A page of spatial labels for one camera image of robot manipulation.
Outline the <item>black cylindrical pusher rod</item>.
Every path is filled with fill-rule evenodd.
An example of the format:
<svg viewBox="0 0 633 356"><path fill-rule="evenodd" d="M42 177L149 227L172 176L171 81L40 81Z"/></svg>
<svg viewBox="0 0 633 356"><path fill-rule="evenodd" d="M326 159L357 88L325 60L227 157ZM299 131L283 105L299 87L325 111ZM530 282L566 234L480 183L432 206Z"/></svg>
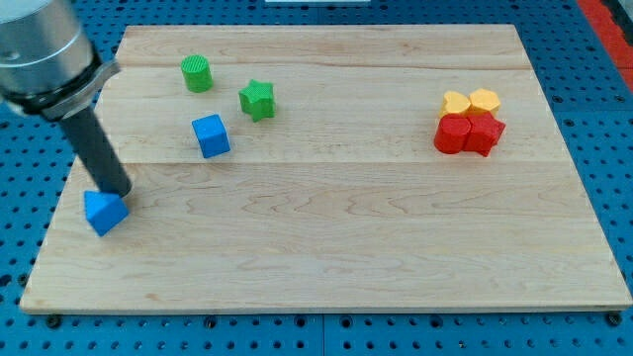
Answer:
<svg viewBox="0 0 633 356"><path fill-rule="evenodd" d="M88 106L59 121L73 150L101 192L126 196L132 181L93 109Z"/></svg>

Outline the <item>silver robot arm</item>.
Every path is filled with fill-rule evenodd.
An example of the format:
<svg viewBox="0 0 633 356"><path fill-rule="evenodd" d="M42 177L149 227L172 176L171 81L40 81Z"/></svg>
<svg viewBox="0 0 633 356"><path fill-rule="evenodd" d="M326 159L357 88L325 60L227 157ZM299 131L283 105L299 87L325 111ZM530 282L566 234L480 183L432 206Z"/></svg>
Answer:
<svg viewBox="0 0 633 356"><path fill-rule="evenodd" d="M87 37L66 0L1 0L1 99L14 111L60 125L102 192L121 197L132 182L92 100L120 72Z"/></svg>

